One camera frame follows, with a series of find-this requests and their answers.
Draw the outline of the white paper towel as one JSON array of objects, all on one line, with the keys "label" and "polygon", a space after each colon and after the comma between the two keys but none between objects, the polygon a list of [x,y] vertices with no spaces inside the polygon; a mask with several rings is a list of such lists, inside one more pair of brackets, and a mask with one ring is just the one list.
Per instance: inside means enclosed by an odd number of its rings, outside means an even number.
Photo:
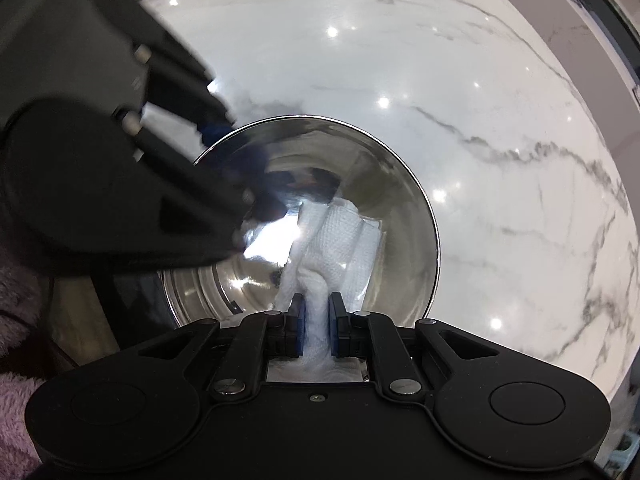
[{"label": "white paper towel", "polygon": [[349,200],[329,204],[306,202],[299,209],[299,237],[283,269],[273,307],[288,310],[299,292],[306,300],[306,338],[297,359],[269,363],[270,382],[360,382],[356,358],[332,356],[328,300],[342,295],[348,312],[360,311],[367,295],[382,232],[380,224],[364,218]]}]

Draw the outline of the stainless steel bowl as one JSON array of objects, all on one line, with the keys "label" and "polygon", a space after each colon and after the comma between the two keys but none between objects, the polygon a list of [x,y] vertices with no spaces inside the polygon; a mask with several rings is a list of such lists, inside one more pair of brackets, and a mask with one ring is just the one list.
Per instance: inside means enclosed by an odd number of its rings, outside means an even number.
[{"label": "stainless steel bowl", "polygon": [[196,162],[247,172],[286,213],[244,226],[239,254],[163,274],[178,325],[283,310],[309,267],[348,310],[410,326],[431,309],[440,274],[434,212],[411,170],[374,136],[320,116],[275,117],[235,130]]}]

